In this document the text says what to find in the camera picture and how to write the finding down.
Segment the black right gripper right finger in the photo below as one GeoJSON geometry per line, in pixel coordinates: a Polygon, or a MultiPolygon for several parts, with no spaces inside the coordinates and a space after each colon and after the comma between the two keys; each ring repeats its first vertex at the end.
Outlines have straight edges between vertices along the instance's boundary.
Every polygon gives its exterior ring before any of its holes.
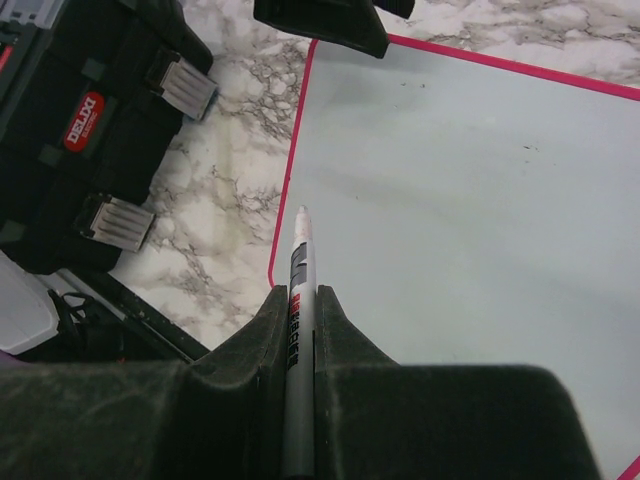
{"type": "Polygon", "coordinates": [[[315,474],[320,479],[597,479],[573,401],[527,365],[402,366],[316,304],[315,474]]]}

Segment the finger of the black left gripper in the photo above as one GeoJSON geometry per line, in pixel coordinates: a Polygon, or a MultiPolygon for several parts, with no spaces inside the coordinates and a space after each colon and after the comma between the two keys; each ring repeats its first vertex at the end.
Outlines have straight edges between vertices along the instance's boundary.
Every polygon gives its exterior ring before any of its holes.
{"type": "Polygon", "coordinates": [[[376,10],[407,19],[414,7],[414,0],[255,0],[253,16],[277,30],[381,59],[390,39],[376,10]]]}

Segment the white whiteboard marker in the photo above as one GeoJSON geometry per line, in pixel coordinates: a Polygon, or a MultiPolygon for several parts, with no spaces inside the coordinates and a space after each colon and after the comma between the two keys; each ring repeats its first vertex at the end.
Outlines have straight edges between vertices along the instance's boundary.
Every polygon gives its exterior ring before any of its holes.
{"type": "Polygon", "coordinates": [[[281,475],[312,479],[314,453],[314,372],[316,265],[311,216],[299,208],[290,261],[287,364],[281,475]]]}

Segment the pink framed whiteboard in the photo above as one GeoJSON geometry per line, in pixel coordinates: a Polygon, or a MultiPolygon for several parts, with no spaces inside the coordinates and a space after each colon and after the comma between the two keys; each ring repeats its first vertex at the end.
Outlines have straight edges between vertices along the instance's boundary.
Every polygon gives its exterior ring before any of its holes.
{"type": "Polygon", "coordinates": [[[525,363],[607,479],[639,475],[639,91],[412,38],[313,41],[267,270],[317,278],[402,364],[525,363]]]}

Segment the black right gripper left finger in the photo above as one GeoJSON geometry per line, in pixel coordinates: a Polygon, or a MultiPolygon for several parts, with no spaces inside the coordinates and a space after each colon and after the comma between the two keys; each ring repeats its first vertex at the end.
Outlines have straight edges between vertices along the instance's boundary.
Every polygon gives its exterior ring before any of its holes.
{"type": "Polygon", "coordinates": [[[5,479],[276,479],[287,290],[200,360],[1,372],[5,479]]]}

